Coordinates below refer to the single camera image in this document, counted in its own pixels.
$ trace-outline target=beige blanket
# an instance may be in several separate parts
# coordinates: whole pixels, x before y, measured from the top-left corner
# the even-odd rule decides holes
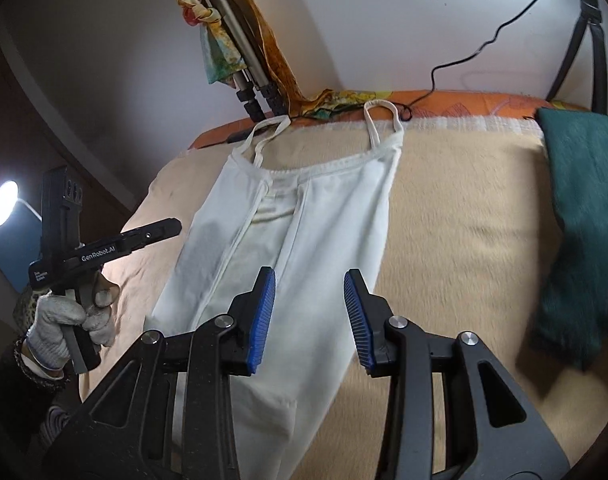
[[[608,354],[581,374],[523,345],[560,240],[538,131],[529,121],[467,121],[414,121],[407,130],[375,293],[427,332],[475,331],[526,390],[575,463],[608,421]],[[511,133],[515,130],[522,134]],[[361,123],[294,130],[267,145],[264,164],[302,167],[357,153],[367,144]],[[125,229],[175,216],[184,231],[105,267],[105,275],[122,286],[115,312],[118,337],[103,351],[102,365],[81,378],[82,398],[140,335],[193,215],[231,149],[213,146],[173,160],[127,223]],[[351,365],[294,478],[373,478],[387,396],[388,380],[372,380],[357,363]],[[439,470],[444,466],[439,387],[435,398]]]

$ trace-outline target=white strap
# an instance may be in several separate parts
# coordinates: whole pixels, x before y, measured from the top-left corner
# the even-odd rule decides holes
[[[399,120],[398,107],[396,107],[392,102],[384,99],[373,99],[372,101],[368,101],[367,103],[364,103],[364,119],[366,120],[366,127],[369,130],[370,146],[372,148],[380,145],[380,134],[378,133],[375,123],[369,114],[369,110],[377,106],[388,108],[391,112],[393,112],[393,129],[395,130],[396,134],[404,132],[404,126],[402,126],[402,123]]]
[[[257,146],[255,147],[255,158],[253,160],[253,165],[257,168],[259,168],[262,165],[262,161],[264,160],[264,157],[262,156],[262,149],[263,149],[264,145],[269,140],[272,140],[275,137],[277,137],[280,133],[282,133],[286,128],[288,128],[290,126],[290,117],[288,115],[270,117],[268,119],[265,119],[265,120],[257,123],[255,125],[255,127],[253,128],[253,130],[251,131],[251,133],[249,134],[249,136],[244,141],[244,144],[242,144],[241,146],[236,148],[236,150],[238,150],[239,153],[244,153],[251,146],[255,132],[257,130],[259,130],[260,128],[263,128],[265,126],[271,126],[272,124],[279,124],[279,126],[271,135],[269,135],[265,139],[260,140],[260,142],[258,142]]]

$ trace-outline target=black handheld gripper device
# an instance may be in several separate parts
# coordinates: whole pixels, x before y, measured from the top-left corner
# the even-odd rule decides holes
[[[195,332],[143,333],[50,446],[45,473],[59,480],[239,480],[229,376],[257,370],[274,298],[275,273],[262,267],[251,292]],[[178,372],[188,372],[181,472],[171,468],[170,452]]]
[[[40,259],[29,267],[33,290],[50,288],[68,296],[84,309],[94,304],[97,273],[106,262],[116,260],[147,245],[180,234],[182,224],[167,218],[92,244],[79,240],[82,186],[68,175],[66,166],[44,174],[42,181],[42,239]],[[97,368],[100,356],[88,332],[81,326],[62,325],[62,333],[76,374]]]
[[[376,480],[559,480],[569,470],[555,437],[508,371],[473,332],[427,334],[369,294],[360,271],[344,277],[360,364],[390,377]],[[446,469],[433,472],[433,381],[441,373]]]

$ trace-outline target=white glove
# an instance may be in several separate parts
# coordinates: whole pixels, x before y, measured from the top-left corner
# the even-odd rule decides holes
[[[95,305],[86,311],[66,296],[47,294],[37,300],[35,321],[26,334],[26,345],[37,364],[46,370],[61,370],[70,359],[60,325],[81,325],[97,345],[111,346],[115,324],[111,304],[120,287],[98,274],[94,287]]]

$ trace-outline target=tripod leg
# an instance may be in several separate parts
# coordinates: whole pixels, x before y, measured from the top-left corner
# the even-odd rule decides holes
[[[566,51],[566,56],[564,57],[562,66],[559,69],[558,76],[556,77],[550,92],[548,92],[548,95],[546,96],[546,101],[552,101],[558,94],[564,79],[566,79],[566,76],[568,75],[568,71],[571,70],[575,57],[577,57],[577,53],[580,50],[580,45],[584,39],[584,33],[586,32],[587,26],[588,18],[580,16],[577,23],[575,23],[575,30],[573,31],[573,35],[571,37],[571,43],[568,45],[568,50]]]
[[[606,70],[606,47],[604,30],[599,23],[590,23],[593,37],[593,105],[596,114],[606,115],[608,110],[608,72]]]

